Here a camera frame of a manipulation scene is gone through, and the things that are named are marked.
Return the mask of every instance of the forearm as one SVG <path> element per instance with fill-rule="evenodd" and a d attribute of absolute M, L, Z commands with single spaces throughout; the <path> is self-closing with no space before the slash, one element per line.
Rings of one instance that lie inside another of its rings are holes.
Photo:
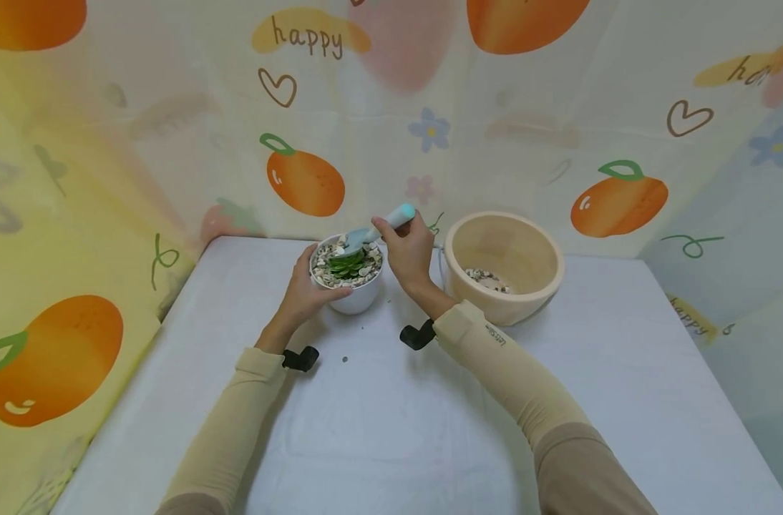
<path fill-rule="evenodd" d="M 285 328 L 270 324 L 255 348 L 243 351 L 232 380 L 180 462 L 159 515 L 203 513 L 189 511 L 195 509 L 192 499 L 222 506 L 217 515 L 230 513 L 263 418 L 286 378 L 281 353 L 290 337 Z"/>
<path fill-rule="evenodd" d="M 442 302 L 436 293 L 431 297 L 430 305 Z M 471 303 L 453 305 L 442 311 L 434 330 L 440 346 L 476 376 L 526 435 L 544 514 L 656 513 L 560 381 L 489 324 L 482 311 Z"/>
<path fill-rule="evenodd" d="M 434 330 L 440 346 L 515 418 L 532 448 L 555 427 L 588 423 L 564 385 L 472 304 L 445 311 Z"/>

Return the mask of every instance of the pink flower illustration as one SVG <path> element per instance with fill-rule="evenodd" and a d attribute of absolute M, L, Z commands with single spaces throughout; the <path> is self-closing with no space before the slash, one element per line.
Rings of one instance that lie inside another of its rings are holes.
<path fill-rule="evenodd" d="M 409 177 L 406 179 L 406 196 L 409 199 L 418 199 L 421 205 L 429 204 L 429 197 L 435 194 L 432 187 L 431 175 L 423 175 L 423 178 Z"/>

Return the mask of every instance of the pink paint splotch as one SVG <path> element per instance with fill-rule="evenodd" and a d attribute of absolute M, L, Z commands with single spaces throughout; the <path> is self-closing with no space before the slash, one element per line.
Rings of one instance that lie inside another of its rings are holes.
<path fill-rule="evenodd" d="M 371 0 L 349 7 L 349 18 L 371 38 L 360 54 L 380 85 L 415 93 L 434 78 L 446 55 L 457 15 L 452 0 Z"/>

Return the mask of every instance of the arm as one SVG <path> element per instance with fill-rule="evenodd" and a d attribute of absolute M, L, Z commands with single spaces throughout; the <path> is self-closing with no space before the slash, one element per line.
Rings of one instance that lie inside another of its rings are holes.
<path fill-rule="evenodd" d="M 417 215 L 398 232 L 380 219 L 374 223 L 404 291 L 435 320 L 440 347 L 478 379 L 526 435 L 542 512 L 655 514 L 560 381 L 473 304 L 458 303 L 431 282 L 434 236 L 423 219 Z"/>
<path fill-rule="evenodd" d="M 294 332 L 322 305 L 343 298 L 348 288 L 321 290 L 311 283 L 306 249 L 294 267 L 277 314 L 254 348 L 244 349 L 235 373 L 208 414 L 171 479 L 157 515 L 228 515 L 240 480 L 287 370 L 283 351 Z"/>

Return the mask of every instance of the blue flower illustration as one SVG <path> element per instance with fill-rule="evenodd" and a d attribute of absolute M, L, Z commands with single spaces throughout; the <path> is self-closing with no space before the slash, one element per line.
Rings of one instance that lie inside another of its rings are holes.
<path fill-rule="evenodd" d="M 448 148 L 448 131 L 451 128 L 445 118 L 435 119 L 433 110 L 428 107 L 424 107 L 420 113 L 419 123 L 409 124 L 409 132 L 422 137 L 420 148 L 423 152 L 430 151 L 433 143 L 438 148 Z"/>
<path fill-rule="evenodd" d="M 753 137 L 749 146 L 758 151 L 750 163 L 753 167 L 772 160 L 776 167 L 783 168 L 783 125 L 775 129 L 770 137 Z"/>

